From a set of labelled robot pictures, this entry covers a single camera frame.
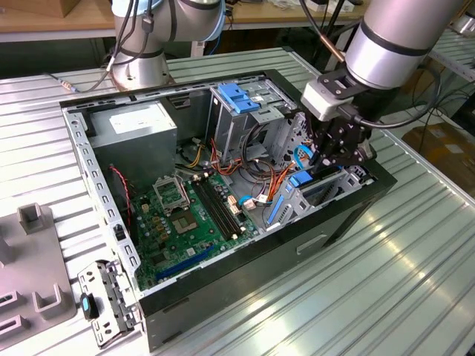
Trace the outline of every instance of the chip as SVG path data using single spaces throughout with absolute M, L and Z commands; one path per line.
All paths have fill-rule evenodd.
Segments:
M 161 264 L 163 261 L 166 261 L 165 255 L 164 254 L 156 254 L 151 257 L 151 261 L 155 265 Z
M 180 211 L 173 214 L 170 219 L 178 234 L 184 234 L 185 232 L 198 227 L 198 223 L 190 210 Z

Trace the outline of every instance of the red wire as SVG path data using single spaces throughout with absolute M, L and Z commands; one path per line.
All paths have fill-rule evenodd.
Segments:
M 127 228 L 129 229 L 131 227 L 131 214 L 132 214 L 132 211 L 131 211 L 131 200 L 128 196 L 128 189 L 127 189 L 127 181 L 125 180 L 124 176 L 122 175 L 122 173 L 120 173 L 117 168 L 115 167 L 110 167 L 110 169 L 112 171 L 114 171 L 120 178 L 120 180 L 122 181 L 122 185 L 124 186 L 124 189 L 125 189 L 125 199 L 127 200 Z

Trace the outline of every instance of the yellow wire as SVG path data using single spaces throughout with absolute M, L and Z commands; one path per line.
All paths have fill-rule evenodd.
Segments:
M 198 152 L 196 153 L 196 158 L 194 159 L 194 161 L 192 163 L 190 163 L 189 165 L 186 166 L 187 168 L 193 168 L 193 167 L 197 166 L 198 162 L 200 161 L 201 149 L 202 148 L 203 148 L 203 145 L 198 146 Z

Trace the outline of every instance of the blue cable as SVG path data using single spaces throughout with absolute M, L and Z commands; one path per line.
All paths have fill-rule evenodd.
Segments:
M 242 205 L 244 204 L 245 201 L 249 200 L 249 199 L 252 199 L 252 197 L 250 195 L 245 195 L 244 197 L 240 198 L 239 199 L 239 202 L 237 202 L 239 205 Z
M 215 45 L 214 48 L 211 50 L 211 52 L 208 54 L 208 56 L 212 55 L 212 54 L 216 51 L 217 46 L 220 45 L 220 40 L 221 40 L 221 34 L 217 37 L 216 45 Z
M 295 148 L 295 150 L 294 150 L 294 159 L 297 162 L 298 167 L 300 167 L 300 169 L 303 169 L 304 165 L 300 161 L 300 157 L 298 156 L 298 150 L 302 150 L 303 152 L 305 152 L 307 154 L 307 156 L 309 157 L 309 159 L 312 158 L 313 152 L 307 146 L 304 146 L 304 145 L 298 145 Z

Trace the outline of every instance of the motherboard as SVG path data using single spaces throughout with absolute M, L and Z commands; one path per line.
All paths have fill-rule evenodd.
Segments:
M 141 290 L 258 235 L 218 174 L 195 181 L 169 177 L 158 183 L 131 201 L 137 221 L 135 247 L 141 265 L 136 276 Z

